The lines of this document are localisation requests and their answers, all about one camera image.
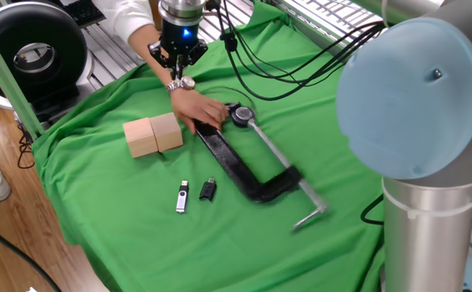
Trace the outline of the person's bare hand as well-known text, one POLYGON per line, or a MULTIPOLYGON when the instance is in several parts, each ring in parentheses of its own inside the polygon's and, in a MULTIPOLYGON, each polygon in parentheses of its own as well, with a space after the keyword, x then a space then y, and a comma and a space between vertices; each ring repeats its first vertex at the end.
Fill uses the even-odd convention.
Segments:
POLYGON ((176 89, 169 97, 175 115, 188 127, 192 135, 196 134, 195 121, 220 130, 221 124, 229 116, 229 111, 222 102, 210 99, 195 90, 176 89))

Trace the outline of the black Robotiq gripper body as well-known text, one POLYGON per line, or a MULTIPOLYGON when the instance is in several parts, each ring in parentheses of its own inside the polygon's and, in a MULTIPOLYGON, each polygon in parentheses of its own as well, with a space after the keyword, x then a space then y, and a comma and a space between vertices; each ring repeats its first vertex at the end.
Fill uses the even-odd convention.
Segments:
POLYGON ((170 58, 187 54, 198 43, 198 24, 182 26, 163 19, 161 28, 161 47, 170 58))

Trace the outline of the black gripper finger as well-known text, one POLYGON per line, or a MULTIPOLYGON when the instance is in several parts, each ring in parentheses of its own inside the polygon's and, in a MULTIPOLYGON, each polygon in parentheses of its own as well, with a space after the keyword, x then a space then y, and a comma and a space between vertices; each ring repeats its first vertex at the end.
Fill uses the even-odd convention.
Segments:
POLYGON ((183 77, 188 66, 195 65, 207 52, 208 46, 204 40, 198 40, 194 45, 187 45, 178 54, 178 78, 183 77))
POLYGON ((177 55, 168 53, 161 45, 160 41, 148 45, 151 56, 165 69, 170 69, 171 79, 177 77, 177 55))

